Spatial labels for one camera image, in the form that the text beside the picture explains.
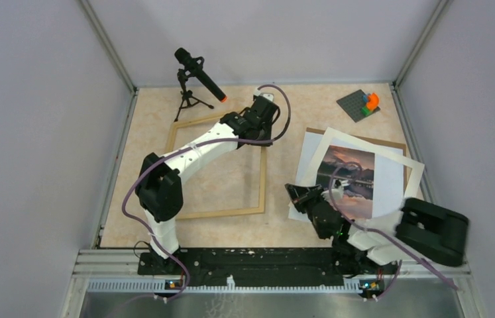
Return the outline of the sunset cloud photo print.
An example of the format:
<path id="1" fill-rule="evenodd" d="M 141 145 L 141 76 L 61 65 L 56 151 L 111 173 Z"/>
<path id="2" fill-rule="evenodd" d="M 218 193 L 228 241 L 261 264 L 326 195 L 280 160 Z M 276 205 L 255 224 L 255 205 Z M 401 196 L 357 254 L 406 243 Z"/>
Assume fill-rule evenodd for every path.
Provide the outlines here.
<path id="1" fill-rule="evenodd" d="M 318 167 L 315 183 L 329 189 L 329 179 L 347 180 L 344 197 L 337 205 L 353 219 L 370 219 L 373 210 L 375 155 L 371 152 L 331 145 Z"/>

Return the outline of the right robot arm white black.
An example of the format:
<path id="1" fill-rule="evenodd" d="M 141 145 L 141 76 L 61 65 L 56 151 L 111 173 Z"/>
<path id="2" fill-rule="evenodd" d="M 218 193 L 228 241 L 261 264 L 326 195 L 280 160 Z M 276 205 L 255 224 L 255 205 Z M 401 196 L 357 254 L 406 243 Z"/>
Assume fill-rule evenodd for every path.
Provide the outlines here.
<path id="1" fill-rule="evenodd" d="M 334 182 L 332 190 L 322 185 L 286 184 L 285 188 L 295 210 L 308 217 L 319 238 L 327 239 L 336 230 L 350 225 L 333 208 L 333 202 L 350 194 L 346 183 Z M 395 226 L 397 239 L 438 264 L 450 267 L 463 264 L 468 217 L 414 197 L 405 199 L 400 211 L 402 218 Z"/>

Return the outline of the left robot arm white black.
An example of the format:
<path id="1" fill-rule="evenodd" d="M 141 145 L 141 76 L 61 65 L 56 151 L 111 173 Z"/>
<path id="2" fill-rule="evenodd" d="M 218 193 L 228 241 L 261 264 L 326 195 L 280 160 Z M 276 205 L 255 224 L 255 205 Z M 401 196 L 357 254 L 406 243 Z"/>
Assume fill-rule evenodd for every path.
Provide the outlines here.
<path id="1" fill-rule="evenodd" d="M 176 270 L 179 248 L 176 216 L 184 205 L 184 184 L 218 157 L 245 144 L 270 146 L 275 116 L 280 112 L 270 93 L 254 96 L 253 104 L 241 112 L 230 112 L 206 133 L 185 146 L 158 156 L 150 153 L 142 162 L 145 176 L 135 188 L 140 206 L 151 228 L 154 266 L 163 274 Z"/>

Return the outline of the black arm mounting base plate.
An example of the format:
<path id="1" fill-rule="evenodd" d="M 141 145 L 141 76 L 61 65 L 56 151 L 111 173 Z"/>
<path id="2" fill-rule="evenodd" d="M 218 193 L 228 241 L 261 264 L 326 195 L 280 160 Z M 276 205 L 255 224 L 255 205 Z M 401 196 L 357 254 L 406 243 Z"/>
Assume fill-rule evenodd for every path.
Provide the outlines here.
<path id="1" fill-rule="evenodd" d="M 222 286 L 232 277 L 238 287 L 341 286 L 359 275 L 393 274 L 354 248 L 182 248 L 176 261 L 155 253 L 140 255 L 141 276 L 190 278 L 191 287 Z"/>

